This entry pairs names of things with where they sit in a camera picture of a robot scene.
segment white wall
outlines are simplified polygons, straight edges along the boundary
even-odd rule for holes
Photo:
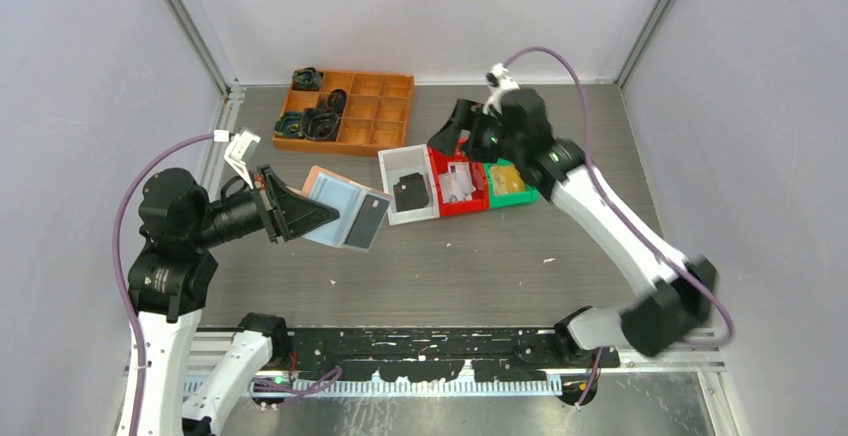
[[[0,434],[110,434],[129,355],[115,210],[153,156],[211,129],[220,95],[162,0],[0,0],[0,88]],[[203,150],[171,163],[197,170]],[[133,209],[125,264],[139,224]]]
[[[587,80],[612,81],[656,0],[200,0],[245,84],[288,83],[294,68],[412,73],[479,83],[529,45],[560,49]],[[547,58],[525,81],[562,81]]]
[[[677,0],[625,91],[657,213],[720,269],[752,435],[845,434],[846,0]]]

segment wooden compartment tray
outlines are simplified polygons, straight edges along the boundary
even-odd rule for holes
[[[331,91],[343,89],[347,103],[335,141],[283,138],[271,141],[277,149],[313,153],[377,156],[378,151],[406,143],[415,78],[406,74],[363,73],[319,70],[323,76],[318,91],[289,90],[280,114],[304,111],[326,100]]]

